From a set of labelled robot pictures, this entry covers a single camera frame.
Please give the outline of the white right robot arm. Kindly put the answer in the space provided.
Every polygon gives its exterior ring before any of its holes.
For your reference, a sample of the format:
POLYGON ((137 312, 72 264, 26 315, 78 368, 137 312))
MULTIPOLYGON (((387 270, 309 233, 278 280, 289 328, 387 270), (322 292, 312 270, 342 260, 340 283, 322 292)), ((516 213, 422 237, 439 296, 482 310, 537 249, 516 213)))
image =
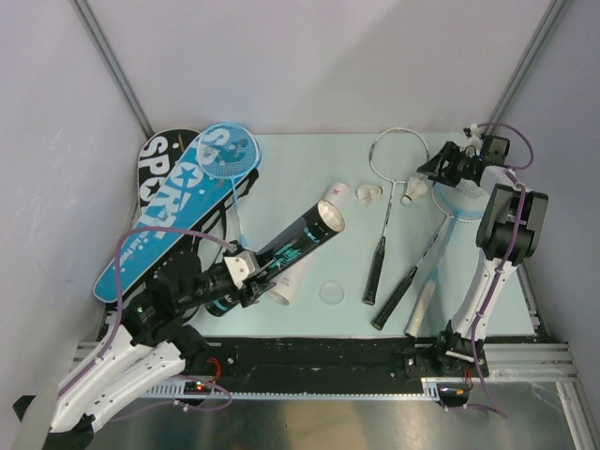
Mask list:
POLYGON ((458 311, 440 332, 431 359, 443 375, 456 375, 467 366, 478 367, 488 321, 498 297, 517 268, 535 252, 548 209, 548 195, 526 187, 503 156, 489 153, 492 144, 506 155, 509 141, 486 137, 476 152, 446 142, 417 172, 440 188, 479 188, 487 198, 479 219, 475 246, 477 267, 458 311))

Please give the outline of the white feather shuttlecock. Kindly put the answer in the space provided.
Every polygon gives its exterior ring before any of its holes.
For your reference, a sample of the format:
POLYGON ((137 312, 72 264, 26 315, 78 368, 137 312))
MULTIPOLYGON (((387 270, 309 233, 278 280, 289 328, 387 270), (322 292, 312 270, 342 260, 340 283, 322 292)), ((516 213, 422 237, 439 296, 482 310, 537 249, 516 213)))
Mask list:
POLYGON ((411 177, 405 187, 400 202, 409 205, 428 192, 427 183, 420 177, 411 177))
POLYGON ((364 205, 369 206, 375 200, 383 195, 383 187, 382 186, 374 186, 374 185, 362 185, 356 190, 356 197, 358 201, 364 205))

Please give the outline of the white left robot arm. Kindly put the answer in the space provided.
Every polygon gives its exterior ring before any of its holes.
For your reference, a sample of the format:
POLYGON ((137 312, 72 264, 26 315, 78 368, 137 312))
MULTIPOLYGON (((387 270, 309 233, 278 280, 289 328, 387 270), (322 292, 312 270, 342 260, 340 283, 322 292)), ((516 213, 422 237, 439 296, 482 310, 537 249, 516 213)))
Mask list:
POLYGON ((279 270, 274 256, 244 248, 226 252, 206 270, 194 253, 170 259, 65 380, 14 403, 21 422, 14 448, 85 449, 148 389, 174 376, 201 372, 208 361, 207 345, 185 323, 186 313, 224 298, 250 306, 273 287, 279 270))

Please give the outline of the black shuttlecock tube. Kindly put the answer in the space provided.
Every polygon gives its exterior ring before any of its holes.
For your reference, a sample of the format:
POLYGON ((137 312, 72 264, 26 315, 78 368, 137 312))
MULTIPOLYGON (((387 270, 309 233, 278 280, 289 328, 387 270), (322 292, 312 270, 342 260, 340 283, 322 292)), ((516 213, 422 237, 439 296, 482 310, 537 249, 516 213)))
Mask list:
MULTIPOLYGON (((344 229, 345 221, 340 209, 327 200, 319 200, 255 254, 262 270, 260 277, 276 283, 277 277, 344 229)), ((230 310, 206 309, 215 317, 221 317, 230 310)))

